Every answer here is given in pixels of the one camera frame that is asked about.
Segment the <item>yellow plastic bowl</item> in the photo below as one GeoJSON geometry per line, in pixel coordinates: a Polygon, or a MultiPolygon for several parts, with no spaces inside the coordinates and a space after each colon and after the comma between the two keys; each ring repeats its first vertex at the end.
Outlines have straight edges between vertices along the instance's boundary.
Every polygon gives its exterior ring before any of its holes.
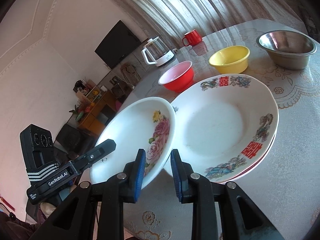
{"type": "Polygon", "coordinates": [[[250,53],[245,46],[230,46],[214,53],[209,64],[220,74],[240,74],[248,67],[250,53]]]}

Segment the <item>wooden chair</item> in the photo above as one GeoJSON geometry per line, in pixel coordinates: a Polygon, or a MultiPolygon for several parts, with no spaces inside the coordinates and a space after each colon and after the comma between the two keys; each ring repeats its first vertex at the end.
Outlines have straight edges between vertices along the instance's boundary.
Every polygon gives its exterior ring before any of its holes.
{"type": "Polygon", "coordinates": [[[125,81],[132,86],[136,86],[141,80],[136,68],[130,63],[123,64],[120,68],[120,71],[125,81]]]}

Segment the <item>white plate red characters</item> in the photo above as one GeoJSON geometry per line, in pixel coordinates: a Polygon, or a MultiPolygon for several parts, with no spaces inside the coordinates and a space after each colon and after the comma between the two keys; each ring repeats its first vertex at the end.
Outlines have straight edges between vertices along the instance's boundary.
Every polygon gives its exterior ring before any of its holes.
{"type": "Polygon", "coordinates": [[[265,84],[245,74],[204,79],[171,105],[176,113],[172,147],[194,172],[214,183],[249,172],[276,137],[277,103],[265,84]]]}

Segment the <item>stainless steel bowl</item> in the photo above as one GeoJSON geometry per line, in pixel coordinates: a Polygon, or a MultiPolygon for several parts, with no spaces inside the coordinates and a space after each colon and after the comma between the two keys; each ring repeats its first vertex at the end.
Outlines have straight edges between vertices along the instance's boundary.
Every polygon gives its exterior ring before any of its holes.
{"type": "Polygon", "coordinates": [[[256,42],[276,65],[289,70],[305,69],[317,51],[311,38],[290,30],[266,32],[257,37],[256,42]]]}

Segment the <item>white glass electric kettle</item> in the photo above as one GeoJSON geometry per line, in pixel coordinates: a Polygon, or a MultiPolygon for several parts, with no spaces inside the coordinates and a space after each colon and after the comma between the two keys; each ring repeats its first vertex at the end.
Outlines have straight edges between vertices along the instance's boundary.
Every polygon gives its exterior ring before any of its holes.
{"type": "Polygon", "coordinates": [[[160,67],[174,58],[174,53],[159,36],[148,40],[141,51],[146,64],[160,67]]]}

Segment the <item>wooden sideboard cabinet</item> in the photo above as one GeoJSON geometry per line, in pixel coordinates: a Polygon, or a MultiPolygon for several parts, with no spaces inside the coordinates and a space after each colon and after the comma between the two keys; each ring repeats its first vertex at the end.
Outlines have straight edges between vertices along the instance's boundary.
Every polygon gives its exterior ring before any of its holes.
{"type": "Polygon", "coordinates": [[[116,98],[109,90],[102,90],[92,80],[78,80],[74,86],[79,105],[75,106],[77,123],[82,130],[88,130],[95,136],[101,135],[106,125],[98,120],[98,115],[107,107],[111,119],[116,114],[116,98]]]}

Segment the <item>black wall television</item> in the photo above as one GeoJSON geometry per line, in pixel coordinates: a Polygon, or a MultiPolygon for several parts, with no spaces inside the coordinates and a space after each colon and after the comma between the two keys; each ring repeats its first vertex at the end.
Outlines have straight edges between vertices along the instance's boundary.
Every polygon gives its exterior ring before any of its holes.
{"type": "Polygon", "coordinates": [[[140,39],[119,20],[94,52],[113,69],[141,44],[140,39]]]}

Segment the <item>red plastic bowl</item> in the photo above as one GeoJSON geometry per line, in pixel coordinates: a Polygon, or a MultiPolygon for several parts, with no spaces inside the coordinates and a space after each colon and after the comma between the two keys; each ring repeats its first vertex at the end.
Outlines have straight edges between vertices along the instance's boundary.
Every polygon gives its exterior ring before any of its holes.
{"type": "Polygon", "coordinates": [[[194,70],[191,61],[183,61],[167,70],[158,84],[175,93],[181,93],[194,84],[194,70]]]}

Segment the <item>red mug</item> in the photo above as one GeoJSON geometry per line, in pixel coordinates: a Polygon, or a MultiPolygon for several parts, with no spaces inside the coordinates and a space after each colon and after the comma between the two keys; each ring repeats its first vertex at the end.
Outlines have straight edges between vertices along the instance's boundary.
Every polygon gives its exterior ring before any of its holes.
{"type": "Polygon", "coordinates": [[[195,46],[202,42],[202,37],[198,33],[196,29],[186,33],[184,37],[182,38],[182,43],[185,47],[187,46],[195,46]]]}

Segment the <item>white rose pattern plate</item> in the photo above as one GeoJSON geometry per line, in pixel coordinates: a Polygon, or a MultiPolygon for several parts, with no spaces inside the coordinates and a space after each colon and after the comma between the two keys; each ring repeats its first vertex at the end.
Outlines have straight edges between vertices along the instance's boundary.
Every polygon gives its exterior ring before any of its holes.
{"type": "Polygon", "coordinates": [[[116,149],[90,168],[93,184],[107,181],[134,161],[139,149],[145,150],[146,161],[142,188],[161,172],[172,150],[176,113],[165,99],[149,97],[138,100],[118,113],[98,139],[116,143],[116,149]]]}

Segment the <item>beige window curtain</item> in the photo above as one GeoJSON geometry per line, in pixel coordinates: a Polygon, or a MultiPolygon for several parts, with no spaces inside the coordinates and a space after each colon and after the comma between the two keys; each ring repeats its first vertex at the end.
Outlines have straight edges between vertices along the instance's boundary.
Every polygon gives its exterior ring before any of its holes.
{"type": "Polygon", "coordinates": [[[171,48],[183,46],[191,30],[202,36],[256,19],[267,19],[306,33],[299,16],[284,0],[112,0],[144,31],[171,48]]]}

